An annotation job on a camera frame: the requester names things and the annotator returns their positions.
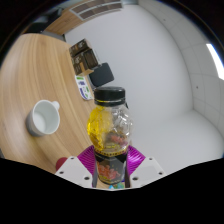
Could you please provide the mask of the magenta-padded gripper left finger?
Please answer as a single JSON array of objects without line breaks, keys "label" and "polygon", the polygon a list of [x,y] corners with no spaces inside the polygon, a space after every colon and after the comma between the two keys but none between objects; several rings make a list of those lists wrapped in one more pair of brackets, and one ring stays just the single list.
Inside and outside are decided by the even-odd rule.
[{"label": "magenta-padded gripper left finger", "polygon": [[56,175],[84,188],[97,185],[97,168],[94,147],[89,146],[77,157],[62,157],[56,162]]}]

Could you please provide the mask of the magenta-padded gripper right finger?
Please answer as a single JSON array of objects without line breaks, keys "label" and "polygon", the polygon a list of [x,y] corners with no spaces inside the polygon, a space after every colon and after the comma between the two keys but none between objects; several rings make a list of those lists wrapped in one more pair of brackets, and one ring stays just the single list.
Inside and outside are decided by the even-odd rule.
[{"label": "magenta-padded gripper right finger", "polygon": [[155,158],[144,156],[133,146],[128,148],[125,174],[126,188],[140,188],[165,176],[165,171]]}]

